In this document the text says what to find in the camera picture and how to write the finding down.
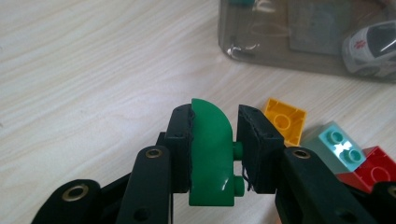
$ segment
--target transparent plastic container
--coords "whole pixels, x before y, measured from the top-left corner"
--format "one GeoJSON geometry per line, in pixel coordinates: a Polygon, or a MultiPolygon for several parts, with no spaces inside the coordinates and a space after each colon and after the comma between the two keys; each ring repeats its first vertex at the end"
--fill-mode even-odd
{"type": "Polygon", "coordinates": [[[231,58],[396,82],[396,0],[220,0],[231,58]]]}

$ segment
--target red block stud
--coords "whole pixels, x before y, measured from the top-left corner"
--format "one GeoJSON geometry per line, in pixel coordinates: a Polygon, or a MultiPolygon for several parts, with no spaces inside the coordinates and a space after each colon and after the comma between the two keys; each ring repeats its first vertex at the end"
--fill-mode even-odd
{"type": "Polygon", "coordinates": [[[342,182],[370,193],[377,182],[396,181],[396,163],[380,148],[363,150],[366,161],[353,173],[337,174],[342,182]]]}

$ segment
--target curved green block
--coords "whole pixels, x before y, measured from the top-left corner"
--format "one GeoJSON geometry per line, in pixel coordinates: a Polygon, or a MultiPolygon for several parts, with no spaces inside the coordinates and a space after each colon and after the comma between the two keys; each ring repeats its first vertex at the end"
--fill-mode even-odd
{"type": "Polygon", "coordinates": [[[242,148],[234,146],[231,124],[215,105],[192,99],[191,107],[195,116],[189,204],[233,206],[234,197],[245,191],[242,177],[233,175],[233,157],[241,157],[242,148]]]}

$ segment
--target building block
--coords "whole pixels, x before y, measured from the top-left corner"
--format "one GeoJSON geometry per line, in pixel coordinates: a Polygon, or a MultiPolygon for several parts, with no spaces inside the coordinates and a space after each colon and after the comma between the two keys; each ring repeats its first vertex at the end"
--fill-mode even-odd
{"type": "Polygon", "coordinates": [[[367,193],[375,183],[396,181],[396,163],[380,147],[366,148],[363,152],[366,161],[352,173],[337,174],[339,180],[367,193]]]}
{"type": "Polygon", "coordinates": [[[262,108],[262,113],[282,134],[287,146],[298,147],[300,145],[306,117],[304,110],[270,98],[266,106],[262,108]]]}
{"type": "Polygon", "coordinates": [[[309,134],[301,145],[315,151],[334,174],[353,172],[366,160],[358,144],[334,121],[309,134]]]}
{"type": "Polygon", "coordinates": [[[242,144],[233,142],[227,117],[215,105],[192,99],[191,206],[233,206],[245,192],[242,176],[233,174],[233,162],[243,157],[242,144]]]}

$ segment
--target toy brick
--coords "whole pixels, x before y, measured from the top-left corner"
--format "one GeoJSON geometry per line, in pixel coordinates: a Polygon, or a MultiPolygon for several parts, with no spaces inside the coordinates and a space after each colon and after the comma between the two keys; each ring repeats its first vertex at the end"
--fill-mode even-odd
{"type": "Polygon", "coordinates": [[[337,174],[339,180],[367,193],[375,183],[396,181],[396,163],[380,147],[366,148],[363,152],[366,161],[352,173],[337,174]]]}
{"type": "Polygon", "coordinates": [[[353,172],[366,160],[358,144],[334,121],[315,130],[301,145],[315,151],[335,174],[353,172]]]}
{"type": "Polygon", "coordinates": [[[291,147],[300,145],[306,112],[300,108],[270,98],[262,113],[285,138],[285,144],[291,147]]]}

